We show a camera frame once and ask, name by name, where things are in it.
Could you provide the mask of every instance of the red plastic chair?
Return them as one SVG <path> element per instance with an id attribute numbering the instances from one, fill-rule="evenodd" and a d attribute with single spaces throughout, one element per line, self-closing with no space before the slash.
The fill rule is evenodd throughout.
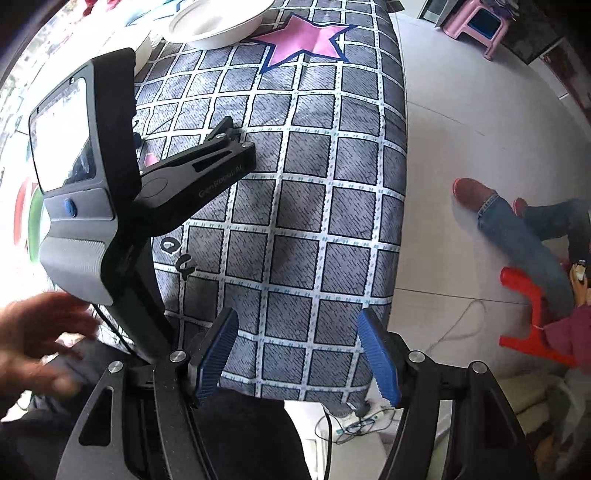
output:
<path id="1" fill-rule="evenodd" d="M 505 267 L 501 270 L 501 284 L 529 298 L 531 302 L 531 327 L 529 337 L 522 339 L 503 335 L 499 339 L 499 345 L 512 348 L 518 352 L 554 360 L 569 367 L 576 367 L 577 362 L 574 355 L 563 355 L 551 349 L 543 338 L 541 327 L 542 298 L 544 294 L 540 288 L 532 283 L 523 270 L 511 267 Z"/>

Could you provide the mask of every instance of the pink star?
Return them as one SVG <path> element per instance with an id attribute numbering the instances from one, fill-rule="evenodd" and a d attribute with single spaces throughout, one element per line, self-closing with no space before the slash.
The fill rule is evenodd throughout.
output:
<path id="1" fill-rule="evenodd" d="M 315 57 L 348 61 L 336 39 L 357 25 L 325 24 L 314 22 L 291 14 L 285 27 L 251 38 L 252 41 L 271 46 L 271 51 L 263 62 L 261 73 L 281 65 L 300 53 Z"/>

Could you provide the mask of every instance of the human hand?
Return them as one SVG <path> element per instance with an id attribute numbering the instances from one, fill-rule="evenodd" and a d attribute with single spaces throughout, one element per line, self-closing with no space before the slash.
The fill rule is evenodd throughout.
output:
<path id="1" fill-rule="evenodd" d="M 577 307 L 587 305 L 587 275 L 583 277 L 581 283 L 577 278 L 577 272 L 575 271 L 575 265 L 573 265 L 569 272 L 570 284 L 573 287 L 574 304 Z"/>
<path id="2" fill-rule="evenodd" d="M 0 394 L 36 393 L 71 396 L 78 385 L 67 373 L 43 365 L 52 353 L 80 358 L 72 348 L 57 343 L 64 332 L 94 338 L 99 322 L 88 304 L 64 292 L 46 292 L 11 303 L 0 312 Z"/>

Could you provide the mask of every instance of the blue gripper pad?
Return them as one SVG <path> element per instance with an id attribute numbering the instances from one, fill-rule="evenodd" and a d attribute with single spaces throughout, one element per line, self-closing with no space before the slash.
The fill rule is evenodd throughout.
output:
<path id="1" fill-rule="evenodd" d="M 370 308 L 361 310 L 357 317 L 357 332 L 369 366 L 374 372 L 379 392 L 393 407 L 398 405 L 402 394 L 398 387 L 398 373 L 390 354 L 384 345 L 388 332 Z"/>
<path id="2" fill-rule="evenodd" d="M 217 383 L 222 376 L 222 370 L 226 366 L 234 342 L 238 337 L 238 315 L 233 312 L 224 325 L 220 328 L 211 347 L 205 354 L 205 358 L 199 369 L 199 381 L 195 396 L 197 403 L 201 405 L 205 399 L 213 394 Z"/>

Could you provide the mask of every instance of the blue button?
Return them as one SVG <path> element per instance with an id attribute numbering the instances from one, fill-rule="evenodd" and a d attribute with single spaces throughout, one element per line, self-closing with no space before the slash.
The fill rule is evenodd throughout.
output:
<path id="1" fill-rule="evenodd" d="M 64 200 L 64 208 L 66 209 L 66 213 L 74 218 L 78 215 L 78 209 L 76 208 L 76 204 L 72 199 L 65 199 Z"/>

